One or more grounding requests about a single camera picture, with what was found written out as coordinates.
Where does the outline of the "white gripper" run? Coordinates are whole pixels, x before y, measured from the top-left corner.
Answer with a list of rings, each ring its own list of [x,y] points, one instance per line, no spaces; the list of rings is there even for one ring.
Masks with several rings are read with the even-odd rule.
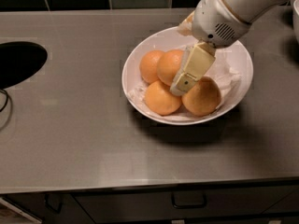
[[[187,93],[215,62],[214,48],[230,47],[249,31],[250,26],[234,13],[225,0],[201,0],[195,11],[178,26],[178,32],[205,42],[184,50],[170,91],[176,96]]]

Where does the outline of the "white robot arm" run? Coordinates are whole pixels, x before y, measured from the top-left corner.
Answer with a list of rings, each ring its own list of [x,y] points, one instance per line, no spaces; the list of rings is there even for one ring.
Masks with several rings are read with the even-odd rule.
[[[217,49],[233,45],[267,10],[287,1],[201,0],[178,26],[181,35],[191,35],[197,43],[185,49],[170,91],[176,96],[187,93],[214,63]]]

